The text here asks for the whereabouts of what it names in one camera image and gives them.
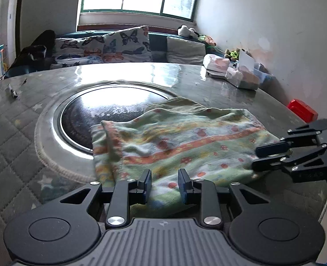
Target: blue sofa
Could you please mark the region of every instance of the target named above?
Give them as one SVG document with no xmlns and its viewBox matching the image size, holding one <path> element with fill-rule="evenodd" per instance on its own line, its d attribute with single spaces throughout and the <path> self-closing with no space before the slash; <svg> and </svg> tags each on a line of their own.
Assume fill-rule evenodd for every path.
<svg viewBox="0 0 327 266">
<path fill-rule="evenodd" d="M 58 35 L 56 38 L 70 38 L 70 39 L 78 39 L 78 38 L 85 38 L 90 36 L 101 36 L 108 33 L 115 32 L 113 31 L 79 31 L 74 33 L 68 33 L 63 35 Z M 150 49 L 151 49 L 151 55 L 152 55 L 152 61 L 158 62 L 158 63 L 167 63 L 167 37 L 175 37 L 175 38 L 181 38 L 185 40 L 189 40 L 184 37 L 180 37 L 178 35 L 172 35 L 172 34 L 163 34 L 163 33 L 154 33 L 149 32 L 149 39 L 150 39 Z M 214 47 L 210 46 L 206 42 L 199 41 L 199 40 L 193 40 L 195 42 L 200 42 L 205 44 L 205 50 L 207 54 L 215 54 L 218 56 L 223 56 L 223 52 L 217 51 Z M 18 66 L 14 68 L 10 68 L 10 70 L 6 73 L 6 77 L 14 77 L 24 74 L 29 74 L 31 72 L 35 72 L 36 69 L 34 69 L 31 66 L 24 65 L 24 66 Z"/>
</svg>

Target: black round cooktop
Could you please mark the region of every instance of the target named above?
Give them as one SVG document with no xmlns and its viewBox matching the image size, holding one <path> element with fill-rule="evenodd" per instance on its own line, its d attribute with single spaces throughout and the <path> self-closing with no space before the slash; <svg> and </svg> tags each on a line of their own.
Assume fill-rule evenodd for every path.
<svg viewBox="0 0 327 266">
<path fill-rule="evenodd" d="M 85 152 L 92 150 L 89 128 L 102 120 L 127 122 L 142 115 L 147 105 L 169 98 L 166 92 L 145 86 L 111 85 L 74 95 L 59 117 L 61 134 Z"/>
</svg>

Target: black butterfly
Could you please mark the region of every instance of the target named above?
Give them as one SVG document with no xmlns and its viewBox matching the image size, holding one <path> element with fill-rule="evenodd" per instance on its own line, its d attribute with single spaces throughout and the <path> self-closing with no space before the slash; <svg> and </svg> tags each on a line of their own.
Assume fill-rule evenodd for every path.
<svg viewBox="0 0 327 266">
<path fill-rule="evenodd" d="M 122 54 L 129 54 L 129 55 L 141 55 L 143 53 L 144 47 L 137 48 L 134 51 L 123 51 Z"/>
<path fill-rule="evenodd" d="M 148 43 L 148 42 L 143 42 L 143 44 L 144 44 L 144 46 L 146 47 L 146 49 L 147 49 L 149 52 L 151 52 L 151 51 L 150 51 L 150 43 Z"/>
<path fill-rule="evenodd" d="M 61 45 L 60 49 L 65 49 L 65 48 L 76 48 L 77 47 L 77 41 L 76 40 L 65 40 L 64 43 Z"/>
<path fill-rule="evenodd" d="M 130 40 L 132 40 L 134 43 L 139 43 L 137 40 L 137 29 L 132 31 L 131 35 L 128 36 L 127 34 L 120 32 L 120 37 L 123 39 L 123 45 L 126 45 Z"/>
<path fill-rule="evenodd" d="M 72 58 L 81 58 L 81 56 L 77 54 L 65 54 L 57 57 L 58 60 L 72 59 Z"/>
<path fill-rule="evenodd" d="M 96 40 L 98 41 L 99 43 L 104 43 L 104 38 L 103 36 L 91 36 L 91 37 L 88 37 L 86 38 L 83 43 L 82 43 L 82 46 L 85 46 L 87 44 L 89 44 L 91 41 L 93 40 Z"/>
<path fill-rule="evenodd" d="M 103 46 L 103 54 L 106 54 L 106 53 L 115 53 L 116 52 L 116 44 L 117 44 L 117 39 L 114 39 L 109 44 L 109 46 L 106 46 L 104 44 L 104 46 Z"/>
</svg>

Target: stuffed toy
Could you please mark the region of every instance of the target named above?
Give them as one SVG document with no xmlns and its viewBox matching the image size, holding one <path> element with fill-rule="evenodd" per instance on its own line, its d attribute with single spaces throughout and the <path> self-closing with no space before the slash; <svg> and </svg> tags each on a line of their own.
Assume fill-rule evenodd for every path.
<svg viewBox="0 0 327 266">
<path fill-rule="evenodd" d="M 197 40 L 199 34 L 195 31 L 194 28 L 188 29 L 186 25 L 182 25 L 178 28 L 178 36 Z"/>
</svg>

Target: tissue package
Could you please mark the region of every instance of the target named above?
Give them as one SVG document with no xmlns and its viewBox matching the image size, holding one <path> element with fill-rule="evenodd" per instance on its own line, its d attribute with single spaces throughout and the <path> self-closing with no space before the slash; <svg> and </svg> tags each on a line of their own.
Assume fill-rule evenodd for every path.
<svg viewBox="0 0 327 266">
<path fill-rule="evenodd" d="M 203 65 L 206 69 L 221 73 L 226 73 L 229 64 L 229 59 L 214 54 L 206 54 L 203 60 Z"/>
<path fill-rule="evenodd" d="M 260 84 L 260 79 L 245 66 L 241 66 L 237 70 L 229 67 L 225 78 L 237 88 L 256 90 Z"/>
</svg>

